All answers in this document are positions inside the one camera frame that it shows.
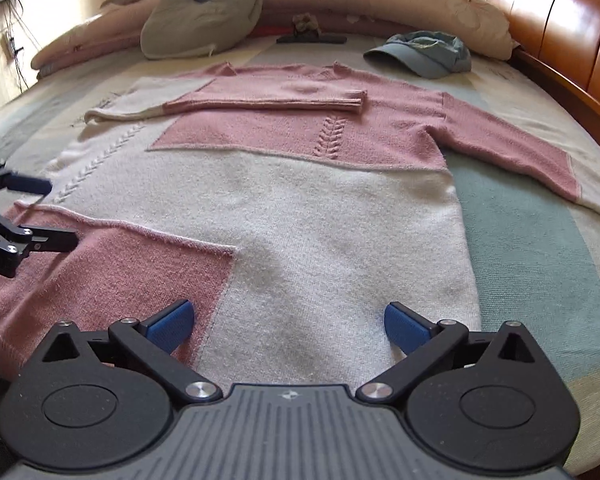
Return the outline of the grey cat face cushion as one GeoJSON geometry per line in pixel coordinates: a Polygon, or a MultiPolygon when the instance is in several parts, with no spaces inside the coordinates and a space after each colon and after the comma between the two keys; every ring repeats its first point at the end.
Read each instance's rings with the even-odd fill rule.
{"type": "Polygon", "coordinates": [[[263,0],[160,0],[140,33],[150,60],[230,50],[256,27],[263,0]]]}

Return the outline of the red stick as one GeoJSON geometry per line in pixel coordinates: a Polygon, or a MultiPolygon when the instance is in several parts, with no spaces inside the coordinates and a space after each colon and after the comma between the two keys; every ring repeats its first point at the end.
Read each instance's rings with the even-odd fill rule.
{"type": "Polygon", "coordinates": [[[250,32],[250,38],[262,38],[272,36],[284,36],[290,33],[290,28],[286,26],[271,26],[271,25],[257,25],[252,32],[250,32]]]}

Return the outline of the blue baseball cap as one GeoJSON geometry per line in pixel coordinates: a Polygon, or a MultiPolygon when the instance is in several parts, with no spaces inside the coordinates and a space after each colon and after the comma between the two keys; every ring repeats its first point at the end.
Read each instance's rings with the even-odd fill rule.
{"type": "Polygon", "coordinates": [[[440,79],[469,73],[471,54],[463,40],[446,32],[418,30],[396,34],[363,54],[368,60],[399,62],[419,77],[440,79]]]}

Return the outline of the black hair clip with flower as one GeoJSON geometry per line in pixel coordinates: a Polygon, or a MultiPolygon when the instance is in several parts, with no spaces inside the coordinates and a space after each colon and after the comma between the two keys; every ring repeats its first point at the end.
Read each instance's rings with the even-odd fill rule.
{"type": "Polygon", "coordinates": [[[278,37],[278,44],[346,44],[348,41],[346,36],[322,32],[317,18],[309,13],[294,15],[291,24],[291,33],[278,37]]]}

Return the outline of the floral cream rolled quilt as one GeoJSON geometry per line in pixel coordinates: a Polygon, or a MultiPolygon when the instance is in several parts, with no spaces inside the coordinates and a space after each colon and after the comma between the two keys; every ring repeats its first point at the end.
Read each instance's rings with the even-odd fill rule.
{"type": "MultiPolygon", "coordinates": [[[[45,77],[91,58],[135,47],[160,0],[106,0],[96,15],[38,51],[31,66],[45,77]]],[[[430,29],[460,37],[476,53],[506,61],[515,45],[505,14],[486,0],[263,0],[260,23],[282,29],[294,14],[317,16],[323,30],[391,36],[430,29]]]]}

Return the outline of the wooden headboard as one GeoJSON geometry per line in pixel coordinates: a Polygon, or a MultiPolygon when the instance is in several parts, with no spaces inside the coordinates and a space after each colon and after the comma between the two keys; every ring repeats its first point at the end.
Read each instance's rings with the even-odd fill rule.
{"type": "Polygon", "coordinates": [[[486,0],[520,44],[512,64],[600,146],[600,0],[486,0]]]}

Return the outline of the white power strip on wall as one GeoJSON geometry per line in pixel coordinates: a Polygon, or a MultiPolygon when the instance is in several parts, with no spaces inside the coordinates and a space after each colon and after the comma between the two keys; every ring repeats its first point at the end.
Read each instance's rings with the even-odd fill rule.
{"type": "Polygon", "coordinates": [[[23,50],[23,47],[17,46],[16,40],[12,35],[6,35],[4,37],[4,44],[8,56],[13,60],[18,58],[18,54],[23,50]]]}

